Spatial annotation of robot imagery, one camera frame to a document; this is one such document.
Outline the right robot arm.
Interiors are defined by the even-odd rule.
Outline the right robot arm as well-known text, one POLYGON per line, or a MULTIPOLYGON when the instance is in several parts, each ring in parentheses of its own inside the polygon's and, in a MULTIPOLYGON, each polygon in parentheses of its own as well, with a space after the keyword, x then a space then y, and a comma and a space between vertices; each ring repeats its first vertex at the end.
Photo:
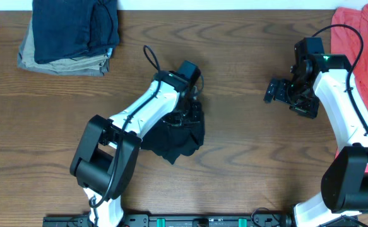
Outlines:
POLYGON ((273 78, 264 101, 289 105, 313 119, 322 105, 334 132, 338 155, 317 195, 293 208, 295 226, 328 226, 341 220, 359 224, 368 212, 368 110, 357 91, 353 64, 345 55, 296 54, 292 79, 273 78))

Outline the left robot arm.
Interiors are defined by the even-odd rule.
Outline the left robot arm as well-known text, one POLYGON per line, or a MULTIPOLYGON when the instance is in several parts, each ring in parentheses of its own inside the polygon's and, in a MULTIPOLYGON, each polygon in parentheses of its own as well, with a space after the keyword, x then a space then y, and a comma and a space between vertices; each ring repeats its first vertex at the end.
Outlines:
POLYGON ((204 143, 205 116, 196 99, 200 70, 159 71, 147 91, 122 112, 92 117, 84 130, 70 173, 88 196, 92 226, 118 226, 121 195, 139 151, 150 150, 174 164, 204 143))

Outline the black t-shirt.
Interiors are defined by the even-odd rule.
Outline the black t-shirt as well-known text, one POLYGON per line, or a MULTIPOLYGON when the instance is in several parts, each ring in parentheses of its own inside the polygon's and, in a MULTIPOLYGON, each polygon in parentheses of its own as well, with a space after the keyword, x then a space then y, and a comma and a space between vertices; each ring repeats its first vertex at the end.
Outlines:
POLYGON ((170 164, 191 156, 204 143, 205 114, 199 101, 191 101, 189 111, 163 116, 144 136, 141 149, 153 151, 170 164))

